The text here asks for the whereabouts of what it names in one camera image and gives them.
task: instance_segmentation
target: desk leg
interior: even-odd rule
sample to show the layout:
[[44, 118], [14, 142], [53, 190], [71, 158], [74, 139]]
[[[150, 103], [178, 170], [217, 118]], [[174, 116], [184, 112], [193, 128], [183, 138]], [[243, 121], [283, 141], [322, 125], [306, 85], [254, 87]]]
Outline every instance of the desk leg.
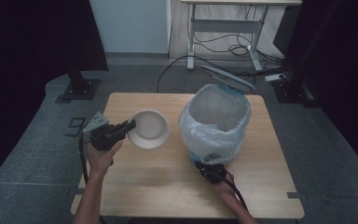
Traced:
[[258, 61], [258, 53], [255, 51], [258, 43], [258, 39], [260, 38], [261, 31], [263, 30], [263, 25], [267, 16], [267, 12], [269, 11], [269, 6], [265, 6], [263, 10], [263, 14], [258, 23], [257, 32], [255, 33], [255, 38], [252, 42], [252, 46], [248, 46], [249, 55], [251, 56], [252, 62], [254, 64], [256, 71], [261, 71], [263, 68], [260, 65], [260, 61]]
[[191, 5], [191, 18], [190, 18], [190, 43], [187, 50], [187, 70], [194, 69], [194, 26], [193, 22], [196, 19], [196, 5]]

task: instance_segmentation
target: gray carpet floor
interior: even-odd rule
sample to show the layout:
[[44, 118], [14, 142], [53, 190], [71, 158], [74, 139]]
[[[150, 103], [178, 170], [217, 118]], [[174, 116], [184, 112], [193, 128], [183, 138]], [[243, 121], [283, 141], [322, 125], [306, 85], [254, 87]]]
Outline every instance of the gray carpet floor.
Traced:
[[[67, 75], [51, 80], [46, 98], [22, 139], [0, 168], [0, 223], [71, 223], [72, 200], [82, 175], [76, 132], [83, 119], [103, 112], [112, 92], [156, 92], [165, 65], [110, 65], [83, 72], [102, 83], [91, 101], [59, 103]], [[171, 67], [160, 92], [195, 93], [215, 83], [196, 67]], [[320, 108], [280, 104], [270, 83], [255, 84], [280, 140], [305, 216], [258, 219], [260, 223], [358, 223], [358, 157]], [[216, 220], [105, 217], [107, 223], [217, 223]]]

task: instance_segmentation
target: white power adapter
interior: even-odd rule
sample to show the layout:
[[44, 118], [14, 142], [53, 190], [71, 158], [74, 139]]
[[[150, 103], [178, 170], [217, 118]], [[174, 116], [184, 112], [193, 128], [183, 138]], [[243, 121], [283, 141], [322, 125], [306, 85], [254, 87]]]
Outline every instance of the white power adapter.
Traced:
[[277, 75], [267, 76], [264, 78], [264, 80], [266, 80], [267, 82], [275, 81], [275, 80], [284, 80], [284, 79], [286, 79], [286, 76], [284, 74], [277, 74]]

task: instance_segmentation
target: translucent plastic bag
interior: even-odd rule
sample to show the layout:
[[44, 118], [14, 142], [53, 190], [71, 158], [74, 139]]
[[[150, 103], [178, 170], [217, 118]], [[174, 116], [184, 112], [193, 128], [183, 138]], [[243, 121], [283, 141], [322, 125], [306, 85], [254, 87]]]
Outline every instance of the translucent plastic bag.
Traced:
[[178, 120], [191, 159], [211, 165], [232, 161], [241, 150], [251, 114], [249, 101], [238, 91], [205, 85]]

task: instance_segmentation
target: person's left hand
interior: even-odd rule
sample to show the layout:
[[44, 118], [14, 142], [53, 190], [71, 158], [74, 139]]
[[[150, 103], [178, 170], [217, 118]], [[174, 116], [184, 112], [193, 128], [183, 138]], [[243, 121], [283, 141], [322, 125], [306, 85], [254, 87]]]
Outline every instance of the person's left hand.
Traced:
[[106, 175], [107, 169], [112, 163], [112, 158], [123, 145], [123, 141], [115, 143], [109, 151], [97, 150], [91, 143], [86, 145], [89, 156], [90, 172], [98, 175]]

